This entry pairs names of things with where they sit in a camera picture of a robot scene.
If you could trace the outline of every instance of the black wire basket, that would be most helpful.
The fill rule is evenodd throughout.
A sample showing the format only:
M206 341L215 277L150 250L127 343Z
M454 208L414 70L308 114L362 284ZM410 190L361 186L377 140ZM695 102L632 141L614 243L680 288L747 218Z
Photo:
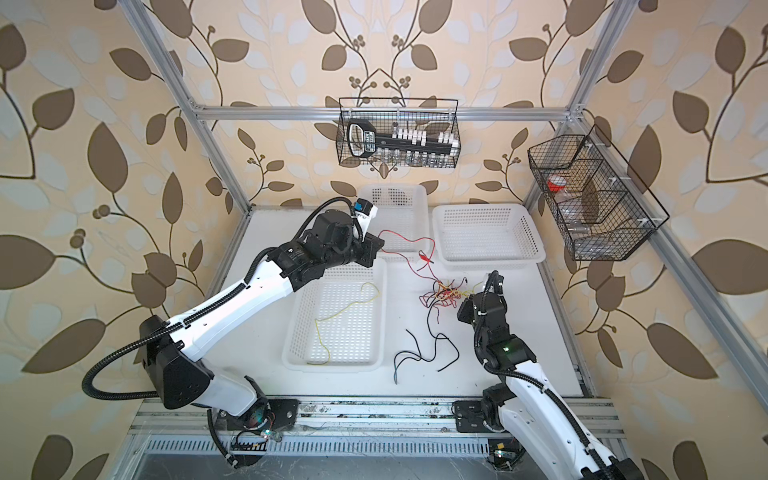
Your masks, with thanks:
M593 127L587 135L560 135L528 149L536 183L573 260L626 260L669 220L669 213L618 149L627 165L617 172L603 151L607 136ZM633 195L657 206L649 211Z
M339 99L336 153L343 167L455 168L462 150L458 100Z

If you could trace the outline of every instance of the wallpaper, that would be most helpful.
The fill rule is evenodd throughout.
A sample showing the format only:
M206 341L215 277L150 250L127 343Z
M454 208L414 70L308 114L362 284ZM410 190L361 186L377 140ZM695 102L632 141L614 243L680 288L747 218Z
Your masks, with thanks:
M549 209L532 216L598 394L647 480L764 478L768 415L653 247L576 263Z
M200 104L563 107L607 0L147 0Z
M219 121L214 132L256 205L319 205L381 183L421 184L430 205L521 204L533 181L525 152L552 137L547 122L466 122L459 130L457 168L339 164L331 122ZM212 177L209 191L218 194L219 184Z
M114 1L0 2L4 478L97 478L136 402L99 359L198 304L240 215ZM97 386L144 390L134 357Z
M651 4L632 17L586 116L640 170L677 238L766 351L768 4Z

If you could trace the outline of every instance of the white plastic basket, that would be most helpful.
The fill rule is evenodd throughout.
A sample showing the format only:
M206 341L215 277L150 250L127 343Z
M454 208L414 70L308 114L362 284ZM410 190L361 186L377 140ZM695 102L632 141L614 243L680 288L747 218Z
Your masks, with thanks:
M338 316L317 325L320 339L330 351L320 345L315 319L324 319L339 312L351 302L357 303ZM386 298L386 262L374 260L372 268L357 263L335 266L326 270L323 278L308 283L299 290L293 309L288 336L283 347L283 364L291 370L304 372L365 372L379 368L384 359L384 324Z
M432 227L438 258L452 270L522 268L546 257L522 205L442 205L432 212Z
M360 189L359 197L370 200L379 208L376 217L371 220L368 231L378 235L382 230L392 230L405 238L415 240L429 237L429 214L427 212L427 192L418 184L368 184ZM397 235L384 233L384 250L398 252L408 260L418 259L419 250L427 255L432 250L432 242L406 242ZM384 260L403 260L400 255L380 252L378 258Z

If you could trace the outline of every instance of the empty white basket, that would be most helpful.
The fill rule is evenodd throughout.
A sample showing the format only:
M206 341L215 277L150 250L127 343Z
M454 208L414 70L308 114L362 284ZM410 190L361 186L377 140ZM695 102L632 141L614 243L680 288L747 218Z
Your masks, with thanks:
M429 237L429 214L427 212L427 192L421 185L409 184L369 184L360 189L359 197L370 200L379 208L376 217L371 220L368 231L378 235L382 230L392 230L405 238L415 240ZM432 250L432 242L406 242L397 235L384 233L384 250L399 252L408 260L418 258L419 250L427 255ZM403 260L400 255L380 252L378 258L385 260Z
M438 258L452 270L522 268L546 257L518 204L442 205L432 212Z
M357 303L338 316L317 325L320 338L330 351L320 345L315 319L324 319L339 312L351 302ZM384 359L384 324L386 298L386 262L374 260L372 268L357 263L335 266L326 270L323 278L308 283L299 290L293 309L288 337L283 347L283 364L291 370L304 372L365 372L379 368Z

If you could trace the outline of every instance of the white tabletop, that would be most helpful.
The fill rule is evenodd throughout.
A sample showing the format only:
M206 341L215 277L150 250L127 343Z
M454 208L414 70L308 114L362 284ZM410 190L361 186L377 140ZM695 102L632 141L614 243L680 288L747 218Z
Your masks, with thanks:
M276 247L290 240L308 214L308 210L255 210L224 286L240 280L263 248ZM415 350L406 328L419 340L425 358L432 358L435 352L435 341L426 325L427 309L418 298L430 291L432 281L418 278L405 262L392 261L387 266L384 362L378 369L361 373L323 373L321 367L318 372L300 372L283 366L283 345L295 295L269 305L237 327L212 348L205 360L232 373L252 377L268 396L480 396L483 389L498 383L498 377L487 373L475 358L472 327L456 319L456 309L439 307L439 324L434 311L429 320L432 332L436 335L442 332L453 341L461 354L459 360L437 372L456 357L453 347L441 340L434 362L404 362L398 369L398 384L395 385L393 356L399 350ZM432 269L438 278L448 282L466 276L470 286L484 282L488 273L446 270L437 261ZM531 347L561 395L581 396L538 268L531 265L519 270L500 270L500 274L504 276L511 333Z

